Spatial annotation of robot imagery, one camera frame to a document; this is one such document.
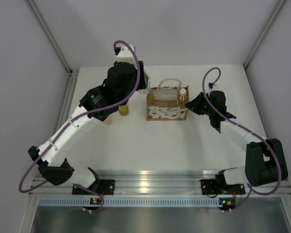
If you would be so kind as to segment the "grey cap clear bottle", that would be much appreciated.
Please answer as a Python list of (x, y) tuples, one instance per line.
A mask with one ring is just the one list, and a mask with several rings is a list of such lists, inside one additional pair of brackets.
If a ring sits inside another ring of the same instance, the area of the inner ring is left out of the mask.
[(144, 72), (143, 76), (140, 78), (138, 92), (140, 94), (148, 94), (150, 91), (150, 82), (151, 79), (146, 72)]

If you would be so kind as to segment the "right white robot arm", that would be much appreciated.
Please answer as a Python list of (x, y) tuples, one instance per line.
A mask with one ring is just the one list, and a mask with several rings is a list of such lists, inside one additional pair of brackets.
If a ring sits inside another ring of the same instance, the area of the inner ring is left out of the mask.
[(248, 183), (257, 187), (288, 178), (282, 143), (276, 138), (267, 139), (248, 132), (240, 124), (231, 123), (230, 119), (236, 117), (226, 111), (224, 92), (200, 93), (185, 106), (197, 115), (207, 115), (215, 130), (245, 152), (243, 167), (222, 170), (216, 175), (216, 187), (220, 192), (227, 193), (236, 184)]

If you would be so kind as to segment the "burlap watermelon canvas bag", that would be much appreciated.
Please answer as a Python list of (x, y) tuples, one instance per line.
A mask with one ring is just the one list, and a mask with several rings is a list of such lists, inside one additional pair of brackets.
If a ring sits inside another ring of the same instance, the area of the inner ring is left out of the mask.
[(146, 120), (186, 120), (188, 109), (185, 106), (179, 107), (177, 102), (181, 88), (187, 91), (186, 104), (190, 101), (189, 87), (183, 86), (179, 79), (164, 79), (157, 87), (150, 88), (146, 97)]

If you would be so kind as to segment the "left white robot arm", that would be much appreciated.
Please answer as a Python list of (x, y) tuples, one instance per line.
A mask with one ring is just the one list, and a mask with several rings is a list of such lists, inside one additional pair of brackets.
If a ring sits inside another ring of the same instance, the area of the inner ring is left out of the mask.
[(118, 111), (118, 102), (124, 100), (137, 84), (137, 89), (146, 86), (144, 64), (139, 68), (126, 62), (115, 62), (108, 69), (102, 85), (92, 88), (81, 98), (72, 116), (46, 143), (32, 146), (28, 153), (38, 164), (42, 177), (53, 185), (65, 182), (83, 186), (89, 194), (100, 188), (98, 175), (89, 167), (75, 168), (67, 157), (74, 146), (85, 138), (96, 125)]

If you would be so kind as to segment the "white cap amber bottle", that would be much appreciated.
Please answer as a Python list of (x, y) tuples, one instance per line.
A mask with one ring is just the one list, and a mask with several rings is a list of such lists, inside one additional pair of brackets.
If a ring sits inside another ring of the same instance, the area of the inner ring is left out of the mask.
[(108, 116), (104, 121), (103, 123), (107, 126), (110, 126), (112, 123), (113, 123), (113, 119), (112, 119), (112, 116)]

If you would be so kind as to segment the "red cap yellow bottle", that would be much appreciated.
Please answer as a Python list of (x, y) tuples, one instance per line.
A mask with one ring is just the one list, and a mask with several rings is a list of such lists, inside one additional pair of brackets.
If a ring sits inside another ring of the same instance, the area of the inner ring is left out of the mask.
[(119, 106), (119, 114), (123, 117), (129, 114), (129, 107), (127, 104)]

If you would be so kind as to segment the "white cap clear bottle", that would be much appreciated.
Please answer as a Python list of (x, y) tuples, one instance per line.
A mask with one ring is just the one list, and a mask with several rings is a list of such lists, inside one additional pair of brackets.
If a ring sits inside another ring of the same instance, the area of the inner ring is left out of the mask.
[(178, 106), (184, 107), (186, 99), (187, 99), (187, 91), (185, 88), (181, 88), (178, 91), (178, 97), (177, 97)]

